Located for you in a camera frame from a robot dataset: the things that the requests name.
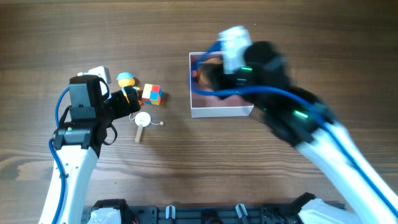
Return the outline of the yellow duck toy blue hat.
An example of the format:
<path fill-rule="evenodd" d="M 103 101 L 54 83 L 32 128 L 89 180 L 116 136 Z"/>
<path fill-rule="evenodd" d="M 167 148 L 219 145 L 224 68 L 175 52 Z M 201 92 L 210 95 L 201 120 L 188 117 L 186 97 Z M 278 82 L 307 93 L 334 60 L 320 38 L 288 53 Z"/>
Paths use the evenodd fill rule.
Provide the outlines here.
<path fill-rule="evenodd" d="M 128 100 L 127 93 L 124 90 L 124 87 L 126 86 L 132 86 L 133 89 L 137 91 L 138 94 L 138 102 L 140 105 L 143 105 L 142 101 L 142 90 L 141 88 L 137 85 L 138 84 L 138 79 L 136 79 L 131 73 L 129 72 L 122 72 L 118 75 L 117 77 L 118 85 L 121 87 L 124 96 Z"/>

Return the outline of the colourful puzzle cube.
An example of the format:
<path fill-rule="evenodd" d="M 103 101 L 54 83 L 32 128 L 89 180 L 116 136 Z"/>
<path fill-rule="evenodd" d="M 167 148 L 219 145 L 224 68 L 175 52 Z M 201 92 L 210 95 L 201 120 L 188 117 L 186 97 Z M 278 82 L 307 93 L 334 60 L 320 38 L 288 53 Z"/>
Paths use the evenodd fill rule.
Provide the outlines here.
<path fill-rule="evenodd" d="M 160 105 L 162 99 L 162 89 L 160 85 L 146 83 L 142 91 L 142 101 L 148 105 Z"/>

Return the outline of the brown plush toy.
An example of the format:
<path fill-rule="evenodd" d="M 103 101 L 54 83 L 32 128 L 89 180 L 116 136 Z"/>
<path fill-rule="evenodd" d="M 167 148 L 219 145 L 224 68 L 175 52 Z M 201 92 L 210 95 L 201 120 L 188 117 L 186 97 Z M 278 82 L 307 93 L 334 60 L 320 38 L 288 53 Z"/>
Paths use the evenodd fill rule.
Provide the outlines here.
<path fill-rule="evenodd" d="M 213 57 L 200 62 L 192 73 L 194 82 L 199 90 L 214 91 L 220 89 L 220 75 L 223 74 L 223 60 Z"/>

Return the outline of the white cardboard box pink inside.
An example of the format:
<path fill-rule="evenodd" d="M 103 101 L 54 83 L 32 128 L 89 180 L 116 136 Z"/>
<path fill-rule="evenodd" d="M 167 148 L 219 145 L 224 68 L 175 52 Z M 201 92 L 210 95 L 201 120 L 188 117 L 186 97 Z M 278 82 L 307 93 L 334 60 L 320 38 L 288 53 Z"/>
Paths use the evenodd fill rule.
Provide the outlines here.
<path fill-rule="evenodd" d="M 228 116 L 249 116 L 254 105 L 244 101 L 240 96 L 233 95 L 224 100 L 216 96 L 203 96 L 190 88 L 190 109 L 192 118 L 212 118 Z"/>

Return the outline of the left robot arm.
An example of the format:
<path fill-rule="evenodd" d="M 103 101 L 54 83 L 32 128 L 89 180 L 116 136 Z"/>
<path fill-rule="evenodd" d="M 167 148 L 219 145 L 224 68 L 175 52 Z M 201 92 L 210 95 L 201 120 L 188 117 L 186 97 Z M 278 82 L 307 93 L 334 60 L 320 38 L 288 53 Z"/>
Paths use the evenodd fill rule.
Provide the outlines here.
<path fill-rule="evenodd" d="M 132 84 L 110 92 L 97 75 L 72 77 L 64 94 L 70 95 L 70 105 L 55 116 L 57 128 L 49 140 L 54 166 L 40 223 L 80 222 L 91 175 L 108 144 L 107 130 L 115 119 L 141 108 Z"/>

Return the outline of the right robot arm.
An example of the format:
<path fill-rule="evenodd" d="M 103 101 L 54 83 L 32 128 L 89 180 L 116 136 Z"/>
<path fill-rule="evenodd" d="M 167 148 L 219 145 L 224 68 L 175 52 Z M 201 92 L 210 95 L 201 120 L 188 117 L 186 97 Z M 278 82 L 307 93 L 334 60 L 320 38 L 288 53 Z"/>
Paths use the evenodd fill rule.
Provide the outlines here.
<path fill-rule="evenodd" d="M 269 42 L 239 46 L 219 40 L 210 52 L 221 53 L 220 63 L 200 62 L 210 95 L 238 95 L 261 109 L 272 133 L 316 165 L 351 206 L 342 210 L 307 194 L 294 208 L 302 223 L 397 222 L 397 195 L 332 110 L 290 81 L 285 59 Z"/>

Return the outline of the white wooden rattle drum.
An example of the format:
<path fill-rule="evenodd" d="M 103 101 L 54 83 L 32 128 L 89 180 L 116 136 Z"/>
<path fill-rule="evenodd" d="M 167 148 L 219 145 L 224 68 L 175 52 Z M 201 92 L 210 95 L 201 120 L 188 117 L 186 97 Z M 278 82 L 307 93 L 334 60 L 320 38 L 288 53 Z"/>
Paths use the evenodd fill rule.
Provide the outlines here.
<path fill-rule="evenodd" d="M 137 125 L 136 137 L 134 139 L 134 142 L 136 142 L 136 143 L 140 143 L 143 130 L 148 125 L 150 125 L 150 124 L 159 125 L 159 126 L 164 125 L 163 121 L 161 121 L 159 123 L 153 123 L 150 114 L 147 112 L 139 112 L 134 117 L 132 117 L 132 114 L 130 114 L 129 120 L 135 122 L 135 124 Z"/>

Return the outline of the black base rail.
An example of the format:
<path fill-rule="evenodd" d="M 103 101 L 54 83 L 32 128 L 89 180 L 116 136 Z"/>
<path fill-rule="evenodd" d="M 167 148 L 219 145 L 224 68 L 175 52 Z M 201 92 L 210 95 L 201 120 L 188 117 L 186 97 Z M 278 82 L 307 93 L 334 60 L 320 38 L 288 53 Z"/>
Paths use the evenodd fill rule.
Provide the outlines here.
<path fill-rule="evenodd" d="M 262 205 L 245 205 L 248 213 L 248 223 L 252 224 L 300 224 L 300 217 L 290 210 L 288 203 L 267 203 Z M 138 217 L 139 223 L 167 224 L 166 208 L 151 206 L 130 206 L 133 214 Z M 212 206 L 212 207 L 177 207 L 174 223 L 179 224 L 201 224 L 203 212 L 214 210 L 223 223 L 242 223 L 234 206 Z"/>

